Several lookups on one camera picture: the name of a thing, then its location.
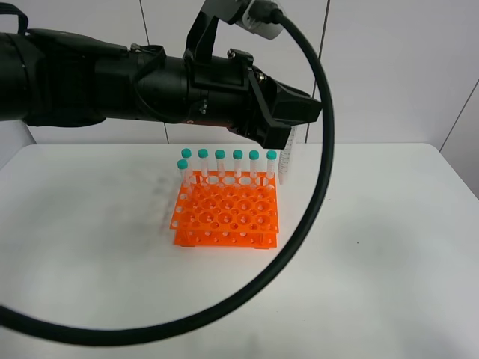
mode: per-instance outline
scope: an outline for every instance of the centrifuge tube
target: centrifuge tube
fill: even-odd
[[[207,182],[208,180],[208,150],[202,148],[198,151],[198,157],[200,158],[200,168],[201,168],[201,176],[203,177],[203,181]]]
[[[181,185],[185,188],[190,188],[188,162],[185,159],[178,161],[178,169],[181,173]]]
[[[225,176],[225,152],[224,150],[216,150],[216,166],[218,167],[218,177]]]
[[[256,150],[249,151],[249,176],[254,179],[257,177],[257,160],[260,153]]]
[[[191,177],[193,175],[192,151],[189,148],[183,148],[181,150],[181,156],[188,162],[188,174]]]
[[[266,178],[272,179],[275,176],[276,151],[268,151],[266,153],[268,165],[266,167]]]
[[[234,176],[236,178],[240,178],[241,177],[241,161],[242,161],[241,150],[233,151],[233,160],[234,160]]]

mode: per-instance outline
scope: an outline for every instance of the robotic arm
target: robotic arm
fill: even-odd
[[[291,126],[317,120],[321,103],[282,84],[231,49],[212,56],[219,19],[272,39],[282,27],[251,19],[255,1],[206,0],[183,58],[162,46],[128,49],[63,31],[0,33],[0,120],[29,126],[80,127],[106,117],[226,127],[262,147],[284,148]]]

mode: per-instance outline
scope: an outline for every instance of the test tube rack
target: test tube rack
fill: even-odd
[[[276,178],[248,171],[235,177],[226,171],[209,171],[204,180],[193,171],[189,188],[181,186],[170,228],[176,230],[174,244],[183,247],[227,246],[256,249],[276,248],[278,202]]]

